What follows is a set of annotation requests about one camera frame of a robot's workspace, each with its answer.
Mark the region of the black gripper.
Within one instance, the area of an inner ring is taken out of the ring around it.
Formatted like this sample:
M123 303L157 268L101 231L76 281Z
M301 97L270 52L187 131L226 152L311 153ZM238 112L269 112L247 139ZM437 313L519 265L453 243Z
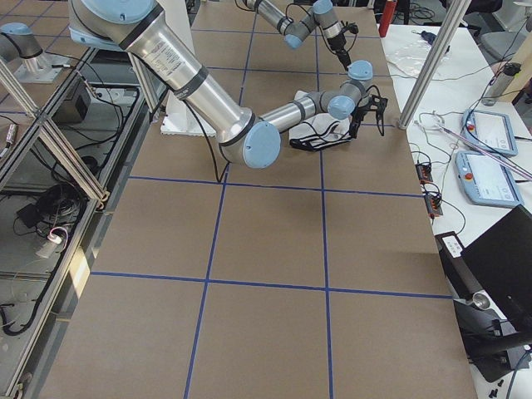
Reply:
M326 29L326 39L330 50L337 55L344 70L347 70L351 64L351 57L346 49L347 40L345 33L350 32L358 34L358 25L355 22L338 21Z
M384 113L388 99L380 95L368 95L363 98L363 104L357 105L352 113L348 133L352 139L356 139L362 121L368 112L373 112L376 117L376 125L380 136L385 135Z

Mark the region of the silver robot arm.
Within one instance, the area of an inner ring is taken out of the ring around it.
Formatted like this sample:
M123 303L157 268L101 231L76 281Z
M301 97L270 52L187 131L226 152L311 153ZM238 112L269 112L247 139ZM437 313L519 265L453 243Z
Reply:
M169 27L157 1L71 1L71 39L89 47L124 51L138 57L173 92L186 101L216 132L221 155L230 163L263 169L278 158L281 132L320 113L349 119L348 139L357 137L369 111L383 122L387 99L371 94L372 64L353 62L345 48L345 32L357 32L341 23L330 1L316 1L295 22L270 1L247 1L245 7L263 17L291 47L299 47L320 29L347 72L336 91L309 92L262 116L238 105L209 74L208 69Z
M345 34L349 32L356 36L359 29L355 22L344 22L337 17L332 1L316 1L311 7L303 8L304 16L299 21L288 15L288 8L293 3L287 5L284 12L271 1L250 0L242 1L242 4L242 9L255 12L274 27L290 48L301 47L306 38L318 30L327 49L337 57L343 69L347 71L351 65L351 48L346 48Z

